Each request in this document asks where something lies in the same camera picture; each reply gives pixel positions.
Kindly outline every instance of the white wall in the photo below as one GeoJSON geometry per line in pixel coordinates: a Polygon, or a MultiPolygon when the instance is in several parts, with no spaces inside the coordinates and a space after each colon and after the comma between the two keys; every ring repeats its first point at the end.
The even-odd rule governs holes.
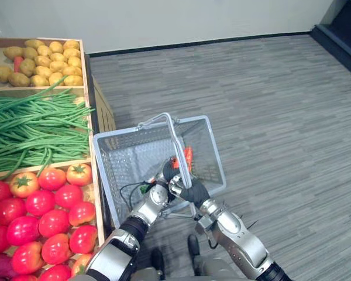
{"type": "Polygon", "coordinates": [[[333,0],[0,0],[0,37],[84,40],[87,53],[302,32],[333,0]]]}

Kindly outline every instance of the gray carpet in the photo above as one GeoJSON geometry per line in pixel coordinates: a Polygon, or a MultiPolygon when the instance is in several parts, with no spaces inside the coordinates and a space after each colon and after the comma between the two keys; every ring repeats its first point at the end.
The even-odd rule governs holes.
{"type": "MultiPolygon", "coordinates": [[[[164,111],[209,117],[228,183],[216,199],[259,220],[252,232],[291,278],[351,280],[351,74],[326,50],[304,35],[91,61],[119,129],[164,111]]],[[[169,276],[191,275],[194,224],[159,221],[140,263],[159,246],[169,276]]]]}

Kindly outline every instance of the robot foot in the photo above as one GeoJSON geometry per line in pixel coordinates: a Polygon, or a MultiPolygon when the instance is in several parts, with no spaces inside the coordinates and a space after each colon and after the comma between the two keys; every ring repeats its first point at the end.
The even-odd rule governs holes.
{"type": "Polygon", "coordinates": [[[192,267],[194,268],[195,276],[199,276],[199,270],[195,268],[195,257],[200,256],[199,241],[198,238],[191,234],[187,238],[188,253],[192,260],[192,267]]]}
{"type": "Polygon", "coordinates": [[[165,264],[163,253],[159,248],[154,248],[151,252],[151,265],[155,270],[160,270],[163,274],[160,275],[160,280],[165,280],[165,264]]]}

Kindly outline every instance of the produce stand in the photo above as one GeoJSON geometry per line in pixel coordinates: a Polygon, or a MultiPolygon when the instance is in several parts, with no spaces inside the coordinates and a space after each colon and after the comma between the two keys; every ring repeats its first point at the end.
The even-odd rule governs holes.
{"type": "MultiPolygon", "coordinates": [[[[49,38],[38,38],[39,40],[45,42],[48,45],[52,41],[58,41],[63,44],[67,39],[49,39],[49,38]]],[[[0,64],[12,65],[12,62],[6,59],[3,55],[3,49],[8,46],[20,46],[23,47],[24,42],[28,39],[6,39],[0,38],[0,64]]],[[[76,40],[80,44],[81,52],[81,68],[82,68],[82,79],[83,85],[77,86],[57,86],[52,90],[52,93],[60,93],[68,88],[72,88],[71,92],[75,94],[78,98],[83,98],[85,100],[85,106],[94,109],[89,115],[87,115],[87,126],[92,129],[88,135],[88,143],[90,147],[90,153],[85,159],[71,160],[65,162],[58,162],[49,165],[50,167],[56,167],[64,171],[70,165],[76,163],[86,163],[91,166],[92,169],[92,183],[84,186],[82,188],[84,192],[84,201],[90,201],[94,203],[96,209],[96,219],[93,220],[92,224],[97,227],[98,230],[98,241],[95,247],[101,245],[106,236],[112,230],[111,218],[109,215],[109,209],[106,206],[106,200],[104,199],[104,193],[102,191],[99,179],[99,173],[97,170],[94,148],[92,145],[92,136],[98,132],[111,131],[115,129],[115,123],[113,118],[112,110],[110,109],[108,103],[105,100],[102,91],[97,84],[96,80],[91,75],[90,69],[90,59],[88,55],[84,54],[82,40],[76,40]]],[[[0,97],[15,97],[22,98],[28,97],[30,95],[41,92],[48,87],[12,87],[9,84],[0,83],[0,97]]],[[[41,166],[31,166],[15,170],[5,181],[10,181],[10,179],[18,173],[22,172],[37,172],[41,166]]],[[[0,178],[4,176],[7,172],[0,172],[0,178]]],[[[16,247],[10,247],[5,253],[12,255],[16,247]]]]}

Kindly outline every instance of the wooden crate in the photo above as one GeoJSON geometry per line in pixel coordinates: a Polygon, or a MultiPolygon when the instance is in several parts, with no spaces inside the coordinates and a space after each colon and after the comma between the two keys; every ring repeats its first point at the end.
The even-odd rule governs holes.
{"type": "MultiPolygon", "coordinates": [[[[55,167],[55,168],[58,168],[58,169],[61,169],[61,170],[64,170],[66,172],[66,170],[68,169],[68,167],[70,165],[74,165],[74,164],[80,164],[80,163],[86,163],[86,164],[91,164],[91,158],[86,158],[84,160],[73,160],[73,161],[67,161],[67,162],[60,162],[60,163],[55,163],[55,164],[51,164],[50,167],[55,167]]],[[[16,172],[14,172],[11,176],[9,176],[6,181],[9,182],[16,174],[19,174],[19,173],[23,173],[23,172],[33,172],[33,173],[37,173],[39,171],[39,169],[41,168],[41,166],[34,166],[34,167],[28,167],[28,168],[22,168],[22,169],[18,169],[16,170],[16,172]]],[[[1,176],[4,176],[6,173],[5,172],[0,172],[0,177],[1,176]]],[[[83,191],[83,194],[84,194],[84,198],[83,200],[84,201],[87,201],[87,202],[92,202],[92,203],[95,203],[96,205],[96,197],[95,197],[95,188],[94,188],[94,183],[91,183],[91,184],[88,184],[86,186],[83,186],[81,187],[82,191],[83,191]]],[[[91,221],[92,225],[96,226],[98,228],[98,224],[99,224],[99,218],[98,216],[96,217],[95,220],[91,221]]],[[[78,227],[71,227],[68,231],[68,236],[70,236],[73,231],[75,229],[77,229],[78,227]]],[[[41,237],[39,239],[40,242],[44,243],[45,241],[47,240],[47,238],[44,238],[44,237],[41,237]]],[[[13,253],[15,252],[15,250],[17,249],[17,246],[11,246],[8,250],[5,251],[5,253],[7,253],[9,256],[12,256],[13,253]]],[[[75,259],[77,260],[78,257],[80,256],[80,254],[74,254],[70,259],[75,259]]],[[[50,268],[52,267],[52,265],[44,265],[43,266],[43,269],[47,269],[47,268],[50,268]]],[[[39,272],[37,273],[34,273],[35,275],[38,275],[42,272],[42,270],[40,270],[39,272]]]]}
{"type": "MultiPolygon", "coordinates": [[[[3,60],[6,60],[6,57],[3,55],[2,51],[4,48],[8,46],[24,46],[24,42],[28,39],[32,38],[16,38],[16,39],[7,39],[7,38],[0,38],[0,64],[2,64],[3,60]]],[[[37,38],[39,40],[42,40],[45,42],[45,44],[49,44],[52,41],[59,41],[60,43],[64,43],[68,39],[54,39],[54,38],[37,38]]],[[[90,107],[90,101],[88,97],[88,85],[87,85],[87,72],[86,72],[86,66],[85,66],[85,58],[84,58],[84,48],[83,48],[83,42],[82,40],[78,39],[73,39],[76,40],[80,43],[80,50],[81,50],[81,62],[82,62],[82,74],[83,74],[83,82],[84,85],[82,86],[59,86],[56,87],[52,90],[52,93],[58,93],[62,92],[67,88],[72,88],[71,92],[75,95],[77,95],[78,98],[83,98],[85,99],[86,107],[90,107]]],[[[12,66],[12,62],[10,60],[7,60],[6,63],[9,63],[12,66]]],[[[27,97],[32,94],[36,94],[48,87],[11,87],[10,85],[0,85],[0,97],[27,97]]],[[[91,125],[91,116],[87,116],[87,122],[88,122],[88,127],[92,129],[91,125]]],[[[94,153],[94,148],[92,145],[92,132],[89,135],[89,145],[90,145],[90,155],[86,159],[81,159],[80,161],[84,163],[88,163],[91,165],[92,168],[92,178],[93,178],[93,184],[91,185],[91,198],[93,198],[93,201],[95,203],[95,208],[96,208],[96,226],[98,228],[98,245],[102,245],[104,243],[104,226],[103,226],[103,220],[102,220],[102,210],[101,210],[101,199],[100,199],[100,192],[99,192],[99,181],[98,181],[98,172],[97,172],[97,166],[96,166],[96,160],[95,160],[95,153],[94,153]]],[[[72,162],[61,162],[61,163],[54,163],[51,166],[52,167],[60,167],[62,169],[65,169],[67,166],[77,163],[79,160],[72,161],[72,162]]],[[[25,168],[25,170],[28,171],[33,171],[36,172],[39,170],[40,167],[28,167],[25,168]]],[[[19,169],[15,171],[14,173],[20,173],[24,169],[19,169]]]]}
{"type": "Polygon", "coordinates": [[[92,77],[94,82],[95,91],[95,101],[96,101],[96,111],[99,121],[99,131],[100,133],[114,131],[116,129],[115,120],[113,117],[113,111],[109,106],[101,88],[94,77],[92,77]]]}
{"type": "MultiPolygon", "coordinates": [[[[28,39],[39,39],[43,41],[47,46],[52,42],[52,41],[58,41],[61,44],[64,44],[65,41],[69,39],[58,39],[58,38],[0,38],[0,65],[7,65],[11,68],[13,68],[13,61],[9,60],[6,56],[3,54],[3,50],[6,47],[11,47],[11,46],[18,46],[18,47],[25,47],[25,41],[28,39]]],[[[81,62],[82,62],[82,75],[83,75],[83,84],[82,86],[73,86],[73,88],[81,88],[83,89],[84,87],[87,86],[87,74],[86,74],[86,63],[85,63],[85,58],[84,58],[84,47],[83,47],[83,42],[82,40],[78,39],[73,39],[80,44],[80,51],[81,51],[81,62]]],[[[0,91],[5,90],[5,91],[15,91],[15,90],[30,90],[33,92],[38,92],[39,90],[46,89],[47,87],[13,87],[9,83],[0,83],[0,91]]],[[[68,89],[70,86],[58,86],[57,88],[63,88],[63,89],[68,89]]]]}

